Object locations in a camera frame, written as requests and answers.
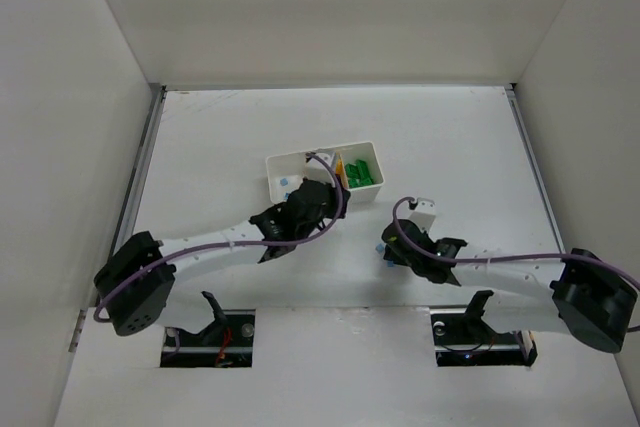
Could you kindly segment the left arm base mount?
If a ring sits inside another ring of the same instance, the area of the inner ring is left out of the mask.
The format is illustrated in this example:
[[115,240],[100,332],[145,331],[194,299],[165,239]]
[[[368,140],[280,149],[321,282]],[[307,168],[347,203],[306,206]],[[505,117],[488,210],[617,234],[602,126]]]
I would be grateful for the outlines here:
[[166,328],[161,368],[250,368],[256,312],[224,310],[211,292],[202,291],[210,322],[196,333]]

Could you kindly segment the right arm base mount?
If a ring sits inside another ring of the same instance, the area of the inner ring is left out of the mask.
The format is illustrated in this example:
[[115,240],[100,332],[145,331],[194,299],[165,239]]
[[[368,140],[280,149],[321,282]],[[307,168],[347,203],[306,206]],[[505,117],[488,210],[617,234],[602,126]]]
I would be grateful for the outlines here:
[[537,346],[528,331],[498,333],[482,319],[490,290],[476,292],[465,307],[430,311],[438,367],[532,367]]

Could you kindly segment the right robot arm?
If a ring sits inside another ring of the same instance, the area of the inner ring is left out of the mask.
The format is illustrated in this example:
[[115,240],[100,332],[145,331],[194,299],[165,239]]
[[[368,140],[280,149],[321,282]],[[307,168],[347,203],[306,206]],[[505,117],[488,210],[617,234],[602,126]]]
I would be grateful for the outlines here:
[[408,219],[381,235],[386,260],[436,285],[475,289],[465,316],[475,328],[497,334],[529,330],[573,336],[597,351],[618,353],[630,332],[638,286],[588,250],[558,259],[501,263],[474,256],[461,262],[466,241],[432,240]]

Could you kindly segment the yellow butterfly lego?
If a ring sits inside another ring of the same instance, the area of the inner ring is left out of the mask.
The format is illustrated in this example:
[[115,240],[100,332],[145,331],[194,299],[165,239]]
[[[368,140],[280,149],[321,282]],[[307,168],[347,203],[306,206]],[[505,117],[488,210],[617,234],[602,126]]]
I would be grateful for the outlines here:
[[344,174],[344,166],[341,159],[337,159],[334,166],[334,171],[338,179],[344,183],[345,182],[345,174]]

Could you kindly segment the green lego cube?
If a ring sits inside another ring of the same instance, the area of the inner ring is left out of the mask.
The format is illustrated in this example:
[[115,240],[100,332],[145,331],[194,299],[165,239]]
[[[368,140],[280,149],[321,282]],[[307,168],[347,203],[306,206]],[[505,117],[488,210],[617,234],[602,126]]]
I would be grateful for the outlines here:
[[357,159],[354,163],[347,163],[344,166],[344,172],[350,189],[369,187],[374,184],[368,164],[362,159]]

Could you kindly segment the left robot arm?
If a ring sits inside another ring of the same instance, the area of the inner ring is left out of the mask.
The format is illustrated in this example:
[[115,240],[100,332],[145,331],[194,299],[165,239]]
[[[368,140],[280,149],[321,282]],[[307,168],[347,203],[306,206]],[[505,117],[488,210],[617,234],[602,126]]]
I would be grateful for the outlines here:
[[95,275],[93,318],[110,324],[121,337],[153,324],[199,331],[205,317],[178,305],[179,285],[222,269],[279,259],[324,236],[346,216],[349,200],[339,183],[306,179],[285,201],[228,229],[165,240],[138,232]]

